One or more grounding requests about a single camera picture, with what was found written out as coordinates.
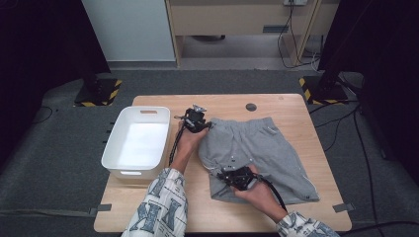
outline gray sweatpants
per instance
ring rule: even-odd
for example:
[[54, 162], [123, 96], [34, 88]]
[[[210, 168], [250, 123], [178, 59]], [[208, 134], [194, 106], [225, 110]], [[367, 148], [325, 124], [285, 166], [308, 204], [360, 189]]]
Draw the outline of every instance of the gray sweatpants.
[[244, 202], [216, 173], [223, 168], [237, 170], [253, 162], [259, 173], [273, 183], [285, 204], [319, 200], [298, 155], [271, 118], [211, 121], [212, 128], [200, 144], [199, 156], [209, 169], [213, 199]]

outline white cabinet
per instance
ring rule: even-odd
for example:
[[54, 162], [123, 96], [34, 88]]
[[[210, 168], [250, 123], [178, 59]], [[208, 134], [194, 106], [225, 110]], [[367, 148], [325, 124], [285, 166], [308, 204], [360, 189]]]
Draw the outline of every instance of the white cabinet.
[[164, 0], [82, 0], [108, 61], [175, 61]]

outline yellow black hazard tape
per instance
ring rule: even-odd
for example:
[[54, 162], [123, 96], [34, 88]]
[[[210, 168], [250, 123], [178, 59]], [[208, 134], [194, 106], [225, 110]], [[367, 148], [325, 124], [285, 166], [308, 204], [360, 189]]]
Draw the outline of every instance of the yellow black hazard tape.
[[95, 107], [95, 106], [109, 106], [114, 101], [115, 97], [117, 96], [118, 90], [121, 87], [121, 84], [123, 83], [122, 80], [113, 80], [115, 81], [115, 84], [113, 85], [107, 85], [107, 91], [109, 91], [109, 98], [106, 101], [102, 102], [95, 102], [94, 100], [86, 99], [84, 101], [75, 102], [75, 107]]
[[347, 104], [345, 101], [338, 100], [316, 100], [312, 98], [309, 88], [304, 78], [299, 78], [299, 85], [301, 86], [302, 92], [304, 93], [305, 99], [309, 105], [344, 105]]

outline white plastic bin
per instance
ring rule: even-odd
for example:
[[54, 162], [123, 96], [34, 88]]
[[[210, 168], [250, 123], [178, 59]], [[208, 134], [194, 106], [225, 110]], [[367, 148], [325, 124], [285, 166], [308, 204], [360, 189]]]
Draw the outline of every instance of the white plastic bin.
[[164, 168], [170, 111], [127, 107], [115, 122], [102, 165], [117, 178], [153, 180]]

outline patterned sleeve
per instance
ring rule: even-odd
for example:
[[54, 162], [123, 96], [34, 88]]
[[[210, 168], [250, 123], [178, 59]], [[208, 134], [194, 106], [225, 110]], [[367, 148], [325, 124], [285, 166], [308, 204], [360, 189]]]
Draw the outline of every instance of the patterned sleeve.
[[288, 237], [339, 236], [326, 224], [315, 219], [306, 219], [296, 211], [291, 212], [277, 224], [277, 231], [280, 236]]
[[184, 183], [179, 171], [164, 169], [148, 187], [122, 236], [184, 236], [188, 212]]

